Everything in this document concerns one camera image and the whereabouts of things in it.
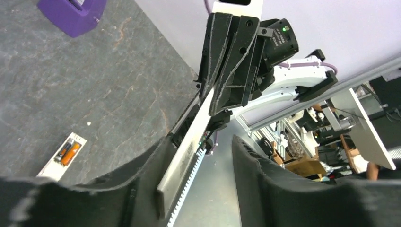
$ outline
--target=white panel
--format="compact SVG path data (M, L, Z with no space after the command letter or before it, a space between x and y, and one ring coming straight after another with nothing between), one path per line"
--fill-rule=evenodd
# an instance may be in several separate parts
M208 14L202 0L136 0L181 57L199 70ZM383 65L401 54L401 1L265 0L262 20L286 18L303 58L316 48L339 69L341 81ZM269 116L294 102L255 110Z
M351 128L349 135L362 157L366 161L376 163L389 169L395 169L391 156L384 147L376 129L369 120L366 120L369 118L354 90L349 89L348 91L344 91L331 98L331 101L334 107L344 111L338 111L339 114L348 117L350 116L349 113L353 113L355 116L359 117L356 119L357 124Z

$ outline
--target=purple object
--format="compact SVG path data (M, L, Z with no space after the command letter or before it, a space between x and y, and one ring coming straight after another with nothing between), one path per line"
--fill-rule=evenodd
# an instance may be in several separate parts
M40 11L59 29L77 37L94 29L107 0L40 0Z

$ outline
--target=cable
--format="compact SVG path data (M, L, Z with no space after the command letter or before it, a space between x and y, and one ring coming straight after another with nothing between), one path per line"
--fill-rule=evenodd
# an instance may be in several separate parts
M366 118L364 118L364 117L362 117L362 116L359 116L358 114L354 114L354 113L351 113L351 112L348 112L348 111L345 111L345 110L341 110L341 109L339 109L339 108L337 108L337 107L334 107L334 106L331 106L331 107L334 108L334 109L336 109L336 110L339 110L339 111L341 111L341 112L344 112L344 113L350 114L350 115L352 115L352 116L355 116L355 117L357 117L357 118L363 119L363 120L365 120L365 121L370 121L369 119L366 119Z
M280 63L279 66L283 68L297 68L297 67L307 67L307 66L325 66L328 68L331 68L334 71L334 74L337 75L338 69L332 64L325 63L325 62L308 62L308 63L294 63L294 64L288 64L288 63Z
M380 106L383 106L382 102L379 99L379 96L375 92L373 92L366 84L361 84L361 87L364 88L368 93L370 93L376 101L379 103ZM389 112L384 112L386 114L387 119L392 122L392 123L401 123L401 114L397 108L394 108L394 112L397 113L398 118L394 117L391 113Z
M206 138L199 144L198 149L196 149L197 151L202 148L202 146L205 144L205 142L208 141L208 139L211 137L212 134L213 134L212 132L209 132L207 135L205 133Z
M218 143L217 143L217 139L218 139L218 131L215 132L215 136L214 136L214 141L213 141L213 146L210 149L210 151L207 153L208 155L212 155L214 150L216 149Z
M210 9L209 1L208 0L203 0L203 3L205 4L206 11L208 14L212 13L212 10Z

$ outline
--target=orange battery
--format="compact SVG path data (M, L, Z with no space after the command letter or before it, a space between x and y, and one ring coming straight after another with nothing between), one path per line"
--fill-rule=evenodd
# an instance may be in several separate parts
M81 145L79 143L74 143L74 145L72 145L71 149L67 152L66 155L63 156L60 162L65 166L68 165L80 147Z
M72 147L72 144L74 143L73 139L69 139L64 147L61 149L61 151L56 155L56 157L54 158L54 160L56 160L57 162L60 162L62 157L67 153L67 151Z

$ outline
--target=white wall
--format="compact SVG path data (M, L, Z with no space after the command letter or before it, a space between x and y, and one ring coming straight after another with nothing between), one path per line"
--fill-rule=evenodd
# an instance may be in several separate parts
M136 0L181 57L196 72L207 21L202 0ZM303 58L316 48L344 81L401 54L401 1L265 0L262 20L286 18ZM272 114L292 102L274 105Z

